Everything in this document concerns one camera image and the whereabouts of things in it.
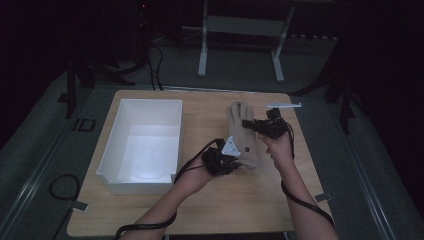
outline work glove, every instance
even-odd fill
[[[233,136],[234,143],[240,152],[236,162],[249,169],[256,168],[258,154],[256,150],[256,134],[252,129],[243,128],[242,120],[254,120],[253,107],[247,102],[233,102],[226,109],[229,136]]]

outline white plastic bin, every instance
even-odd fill
[[[177,173],[182,100],[121,99],[97,170],[114,194],[163,194]]]

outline hand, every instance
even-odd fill
[[[288,132],[277,139],[272,139],[261,134],[258,134],[258,138],[268,146],[266,152],[271,154],[274,165],[280,173],[285,166],[292,165],[293,156]]]
[[[185,171],[175,183],[174,187],[179,188],[187,197],[200,191],[210,180],[214,179],[202,165],[203,161],[201,156],[193,160],[187,169],[194,169]]]

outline metal stand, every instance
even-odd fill
[[[208,58],[207,38],[208,32],[223,32],[235,34],[248,34],[259,36],[279,37],[279,43],[275,50],[271,51],[272,62],[277,82],[283,82],[283,70],[281,68],[280,54],[287,31],[293,16],[294,7],[289,8],[285,21],[260,20],[248,18],[235,18],[224,16],[208,16],[208,0],[203,1],[203,27],[202,49],[200,52],[198,76],[206,76],[206,64]]]

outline person's right hand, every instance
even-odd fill
[[[258,134],[258,138],[267,146],[267,153],[271,154],[274,165],[282,173],[285,166],[291,166],[293,163],[292,148],[289,133],[286,132],[277,139]]]

